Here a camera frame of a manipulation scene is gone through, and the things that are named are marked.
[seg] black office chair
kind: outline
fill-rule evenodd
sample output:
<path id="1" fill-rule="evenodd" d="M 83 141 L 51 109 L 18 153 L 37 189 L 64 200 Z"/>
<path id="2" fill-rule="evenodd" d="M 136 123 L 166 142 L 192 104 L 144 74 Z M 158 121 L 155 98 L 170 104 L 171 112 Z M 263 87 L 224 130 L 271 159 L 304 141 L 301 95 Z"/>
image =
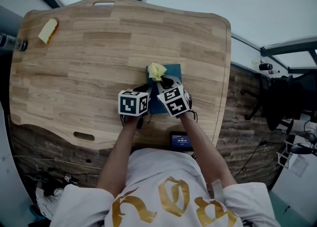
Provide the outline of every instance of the black office chair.
<path id="1" fill-rule="evenodd" d="M 294 78 L 294 83 L 301 85 L 302 102 L 301 113 L 311 117 L 311 122 L 316 122 L 317 111 L 317 71 L 311 70 L 299 77 Z"/>
<path id="2" fill-rule="evenodd" d="M 276 78 L 267 82 L 268 88 L 263 86 L 263 77 L 260 74 L 260 95 L 254 94 L 248 90 L 241 90 L 241 94 L 249 94 L 255 97 L 258 102 L 250 115 L 245 115 L 246 120 L 252 119 L 256 112 L 262 107 L 262 117 L 266 118 L 270 130 L 275 130 L 279 124 L 287 127 L 286 133 L 289 134 L 293 127 L 291 123 L 284 122 L 282 119 L 293 113 L 299 113 L 297 110 L 301 106 L 301 91 L 299 84 L 294 84 L 293 76 Z"/>

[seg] gold lettering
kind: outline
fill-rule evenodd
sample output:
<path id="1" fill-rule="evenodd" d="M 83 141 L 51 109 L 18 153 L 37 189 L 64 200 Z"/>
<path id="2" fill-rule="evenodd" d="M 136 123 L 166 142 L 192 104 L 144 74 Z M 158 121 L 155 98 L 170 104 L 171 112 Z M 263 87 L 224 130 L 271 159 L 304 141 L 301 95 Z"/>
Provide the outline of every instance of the gold lettering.
<path id="1" fill-rule="evenodd" d="M 122 221 L 122 216 L 125 215 L 124 213 L 121 212 L 121 209 L 120 209 L 120 205 L 122 203 L 129 203 L 133 205 L 138 211 L 140 220 L 145 221 L 149 224 L 154 221 L 154 218 L 156 217 L 157 213 L 147 210 L 147 207 L 145 206 L 144 202 L 140 198 L 136 196 L 129 196 L 129 194 L 133 193 L 137 189 L 138 187 L 132 191 L 125 193 L 123 196 L 117 198 L 112 204 L 113 227 L 119 227 Z"/>
<path id="2" fill-rule="evenodd" d="M 173 185 L 171 188 L 173 201 L 169 199 L 166 188 L 165 188 L 165 184 L 167 182 L 175 183 L 175 185 Z M 184 197 L 184 207 L 182 209 L 176 206 L 176 203 L 179 198 L 179 188 L 182 189 L 182 193 Z M 158 186 L 158 192 L 159 192 L 160 202 L 164 210 L 178 217 L 181 217 L 184 214 L 189 203 L 189 187 L 185 181 L 183 180 L 177 181 L 173 177 L 168 177 L 162 184 Z"/>
<path id="3" fill-rule="evenodd" d="M 227 209 L 226 212 L 223 211 L 223 208 L 220 202 L 218 201 L 206 202 L 202 197 L 197 197 L 195 199 L 195 203 L 199 206 L 196 212 L 197 217 L 203 227 L 212 224 L 214 221 L 216 221 L 218 218 L 223 217 L 225 214 L 228 214 L 228 227 L 233 227 L 237 221 L 237 218 L 230 210 Z M 214 219 L 211 219 L 209 216 L 207 216 L 205 212 L 206 207 L 211 204 L 214 205 L 214 211 L 216 216 L 216 218 Z"/>

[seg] wire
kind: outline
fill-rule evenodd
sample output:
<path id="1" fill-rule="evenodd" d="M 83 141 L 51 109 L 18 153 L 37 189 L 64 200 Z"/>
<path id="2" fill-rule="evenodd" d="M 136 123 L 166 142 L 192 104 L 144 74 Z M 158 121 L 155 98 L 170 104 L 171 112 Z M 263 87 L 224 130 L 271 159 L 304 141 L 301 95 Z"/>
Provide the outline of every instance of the wire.
<path id="1" fill-rule="evenodd" d="M 266 140 L 263 141 L 263 142 L 260 142 L 259 145 L 255 148 L 254 152 L 251 154 L 250 158 L 247 160 L 247 162 L 244 164 L 244 166 L 240 169 L 240 171 L 234 176 L 234 178 L 237 177 L 239 173 L 241 173 L 241 172 L 244 173 L 244 172 L 247 170 L 246 165 L 249 163 L 249 161 L 250 161 L 251 158 L 253 157 L 254 153 L 257 151 L 257 149 L 258 149 L 260 146 L 264 146 L 264 145 L 266 145 L 267 143 L 280 144 L 280 145 L 287 146 L 287 145 L 284 144 L 284 143 L 268 142 L 268 141 L 266 141 Z"/>
<path id="2" fill-rule="evenodd" d="M 63 163 L 68 163 L 68 164 L 73 164 L 76 166 L 83 166 L 83 167 L 88 167 L 88 168 L 94 168 L 94 169 L 102 169 L 100 167 L 94 167 L 94 166 L 85 166 L 85 165 L 81 165 L 81 164 L 76 164 L 76 163 L 72 163 L 72 162 L 68 162 L 68 161 L 64 161 L 64 160 L 60 160 L 60 159 L 50 159 L 50 158 L 33 158 L 33 157 L 29 157 L 29 156 L 25 156 L 25 155 L 14 155 L 12 156 L 13 158 L 31 158 L 34 160 L 45 160 L 45 161 L 57 161 L 57 162 L 63 162 Z"/>
<path id="3" fill-rule="evenodd" d="M 68 172 L 64 172 L 62 171 L 61 169 L 58 169 L 58 168 L 53 168 L 51 167 L 50 169 L 52 169 L 51 171 L 46 171 L 47 173 L 51 173 L 51 172 L 54 172 L 54 171 L 57 171 L 57 172 L 60 172 L 60 173 L 63 173 L 63 174 L 70 174 L 70 175 L 74 175 L 74 176 L 78 176 L 78 175 L 99 175 L 99 174 L 93 174 L 93 173 L 86 173 L 86 174 L 71 174 L 71 173 L 68 173 Z"/>
<path id="4" fill-rule="evenodd" d="M 120 120 L 121 120 L 122 125 L 124 126 L 124 124 L 125 124 L 125 115 L 120 114 Z"/>
<path id="5" fill-rule="evenodd" d="M 249 163 L 249 161 L 250 161 L 251 158 L 253 157 L 254 153 L 257 151 L 257 149 L 258 149 L 260 146 L 261 146 L 261 145 L 259 144 L 259 145 L 256 147 L 256 149 L 255 149 L 254 152 L 252 153 L 251 157 L 250 157 L 250 158 L 248 159 L 248 161 L 244 164 L 244 166 L 240 169 L 240 171 L 234 176 L 234 178 L 237 177 L 237 176 L 239 175 L 239 173 L 241 173 L 241 171 L 242 171 L 242 172 L 245 172 L 245 171 L 247 170 L 246 165 Z"/>
<path id="6" fill-rule="evenodd" d="M 306 130 L 305 130 L 306 123 L 309 122 L 309 121 L 310 121 L 310 119 L 308 121 L 306 121 L 305 124 L 304 124 L 304 133 L 307 134 L 307 135 L 313 135 L 315 137 L 315 140 L 317 140 L 317 137 L 314 134 L 307 133 Z"/>
<path id="7" fill-rule="evenodd" d="M 150 123 L 151 119 L 152 119 L 153 114 L 151 114 L 150 119 L 148 121 L 148 124 Z"/>
<path id="8" fill-rule="evenodd" d="M 194 114 L 194 120 L 198 122 L 198 114 L 192 109 L 190 109 L 189 112 L 192 112 Z"/>

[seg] wood grain surface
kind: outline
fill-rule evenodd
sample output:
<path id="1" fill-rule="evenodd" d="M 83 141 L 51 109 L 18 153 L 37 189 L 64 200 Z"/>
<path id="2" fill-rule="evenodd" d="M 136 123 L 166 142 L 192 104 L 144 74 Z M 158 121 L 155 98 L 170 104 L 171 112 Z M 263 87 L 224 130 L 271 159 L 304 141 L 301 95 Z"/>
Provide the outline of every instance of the wood grain surface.
<path id="1" fill-rule="evenodd" d="M 286 138 L 286 134 L 279 130 L 270 131 L 266 119 L 261 117 L 260 112 L 256 113 L 250 121 L 244 119 L 245 114 L 252 112 L 257 100 L 249 95 L 241 95 L 241 89 L 259 94 L 259 80 L 255 78 L 253 72 L 231 65 L 227 102 L 216 148 L 224 157 L 234 176 L 248 161 L 261 141 L 283 143 Z M 75 174 L 74 177 L 79 180 L 79 186 L 96 187 L 98 175 L 76 174 L 98 174 L 100 169 L 46 161 L 41 158 L 60 159 L 102 168 L 110 154 L 110 149 L 92 150 L 72 145 L 55 134 L 33 125 L 17 126 L 10 123 L 10 132 L 14 154 L 36 158 L 15 158 L 22 180 L 26 174 L 35 174 L 38 168 L 47 170 L 49 167 L 55 167 L 66 173 Z M 237 182 L 264 182 L 270 186 L 280 168 L 280 165 L 276 163 L 276 151 L 282 147 L 282 145 L 271 143 L 259 147 L 247 164 L 246 171 L 235 177 Z M 59 172 L 50 174 L 59 179 L 64 178 L 64 175 Z"/>
<path id="2" fill-rule="evenodd" d="M 99 2 L 114 5 L 94 6 Z M 59 27 L 46 45 L 37 35 L 52 17 Z M 74 145 L 111 148 L 122 128 L 118 93 L 144 84 L 145 67 L 151 62 L 179 63 L 199 124 L 216 144 L 230 72 L 226 19 L 135 0 L 83 0 L 27 13 L 18 36 L 29 45 L 13 54 L 14 123 L 40 126 Z M 155 115 L 136 134 L 135 145 L 169 144 L 170 131 L 183 131 L 179 119 Z M 74 132 L 95 139 L 77 138 Z"/>

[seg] blue tray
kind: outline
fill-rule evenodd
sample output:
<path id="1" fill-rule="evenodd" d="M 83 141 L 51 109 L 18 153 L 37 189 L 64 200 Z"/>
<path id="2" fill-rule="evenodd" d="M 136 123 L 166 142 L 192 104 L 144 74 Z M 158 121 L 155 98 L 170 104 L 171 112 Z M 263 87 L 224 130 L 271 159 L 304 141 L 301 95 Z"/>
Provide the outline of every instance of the blue tray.
<path id="1" fill-rule="evenodd" d="M 167 71 L 165 72 L 165 75 L 175 76 L 179 78 L 180 82 L 182 82 L 182 73 L 180 71 L 180 64 L 167 64 L 163 65 Z M 152 80 L 152 78 L 149 78 L 148 73 L 148 66 L 146 67 L 146 73 L 147 73 L 147 83 L 152 86 L 152 93 L 151 93 L 151 101 L 149 102 L 149 108 L 152 115 L 155 114 L 164 114 L 167 113 L 165 108 L 162 106 L 162 104 L 159 102 L 157 95 L 159 94 L 157 83 Z"/>

